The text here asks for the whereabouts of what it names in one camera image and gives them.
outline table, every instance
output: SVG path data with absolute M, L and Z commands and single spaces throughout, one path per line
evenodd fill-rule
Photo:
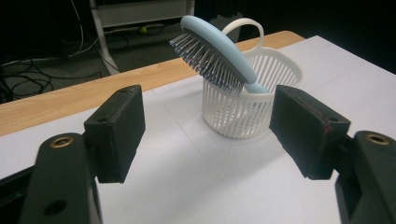
M 349 135 L 369 130 L 395 138 L 395 75 L 320 36 L 303 39 L 282 32 L 267 35 L 265 43 L 283 47 L 279 50 L 299 64 L 304 73 L 300 89 L 351 120 Z M 340 222 L 337 174 L 330 180 L 304 179 L 269 130 L 239 141 L 213 132 L 201 116 L 202 78 L 183 62 L 117 76 L 1 106 L 1 113 L 9 113 L 5 121 L 17 128 L 1 126 L 7 131 L 0 137 L 0 178 L 32 165 L 48 137 L 83 133 L 82 122 L 109 94 L 140 83 L 147 129 L 125 183 L 98 185 L 105 223 Z M 48 118 L 43 119 L 41 108 Z M 37 113 L 41 119 L 18 122 L 11 111 L 31 119 Z

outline white tabletop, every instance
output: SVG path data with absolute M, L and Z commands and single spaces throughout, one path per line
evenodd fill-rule
M 352 124 L 396 138 L 396 76 L 314 36 L 281 49 L 300 89 Z M 202 78 L 143 94 L 146 131 L 124 184 L 99 184 L 105 223 L 340 223 L 331 180 L 304 179 L 271 131 L 223 137 L 201 114 Z M 96 108 L 0 137 L 0 178 L 31 166 L 40 144 L 83 133 Z

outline floor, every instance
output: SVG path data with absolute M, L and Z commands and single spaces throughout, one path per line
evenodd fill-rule
M 240 17 L 240 14 L 231 18 L 218 16 L 210 23 L 222 29 Z M 147 26 L 146 32 L 133 25 L 106 30 L 106 42 L 118 68 L 125 72 L 178 57 L 169 41 L 182 33 L 178 21 L 171 24 L 156 21 Z M 229 37 L 236 42 L 238 30 L 230 33 Z M 86 38 L 82 48 L 80 42 L 65 44 L 64 48 L 70 52 L 65 59 L 33 59 L 2 64 L 0 104 L 110 76 L 95 39 L 88 41 Z

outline gray carpet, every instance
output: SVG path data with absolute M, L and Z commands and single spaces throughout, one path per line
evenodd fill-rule
M 240 15 L 231 18 L 218 16 L 210 23 L 221 30 L 229 22 L 240 17 Z M 163 28 L 160 21 L 152 22 L 144 35 L 136 31 L 133 26 L 128 29 L 129 31 L 122 32 L 120 29 L 118 32 L 106 31 L 109 52 L 121 72 L 177 57 L 169 41 L 182 34 L 179 23 L 168 24 Z M 229 33 L 229 37 L 234 42 L 238 35 L 239 29 Z M 73 53 L 78 51 L 79 45 L 80 43 L 77 42 L 66 47 L 68 52 Z M 3 66 L 5 74 L 15 74 L 5 79 L 7 85 L 13 88 L 13 100 L 109 76 L 99 54 L 99 43 L 92 45 L 92 42 L 87 41 L 81 48 L 84 49 L 89 50 L 65 59 L 23 61 Z

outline perforated basket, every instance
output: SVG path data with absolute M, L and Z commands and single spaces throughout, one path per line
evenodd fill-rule
M 216 132 L 235 139 L 246 139 L 263 133 L 269 127 L 276 85 L 298 87 L 303 79 L 299 66 L 276 49 L 262 47 L 262 26 L 251 19 L 239 19 L 223 29 L 228 34 L 241 25 L 255 25 L 260 41 L 255 48 L 242 52 L 258 76 L 258 82 L 269 93 L 228 93 L 204 79 L 202 112 L 205 121 Z

